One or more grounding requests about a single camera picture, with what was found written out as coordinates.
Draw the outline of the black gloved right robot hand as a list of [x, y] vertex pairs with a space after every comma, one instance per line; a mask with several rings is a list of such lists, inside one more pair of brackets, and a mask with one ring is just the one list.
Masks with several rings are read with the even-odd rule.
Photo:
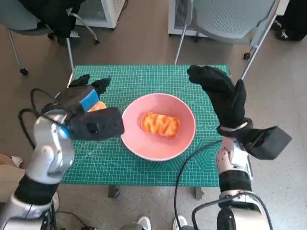
[[190, 66], [189, 81], [200, 85], [209, 96], [218, 117], [217, 132], [224, 137], [238, 138], [252, 128], [251, 119], [245, 117], [247, 92], [244, 82], [233, 84], [228, 75], [211, 66]]

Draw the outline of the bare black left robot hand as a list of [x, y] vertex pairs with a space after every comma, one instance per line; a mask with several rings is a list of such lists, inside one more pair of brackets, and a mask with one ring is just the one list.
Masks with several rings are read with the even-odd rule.
[[90, 75], [85, 74], [73, 80], [57, 95], [57, 104], [64, 106], [72, 113], [106, 109], [106, 104], [100, 100], [100, 95], [106, 92], [111, 78], [101, 78], [92, 83], [89, 83], [89, 79]]

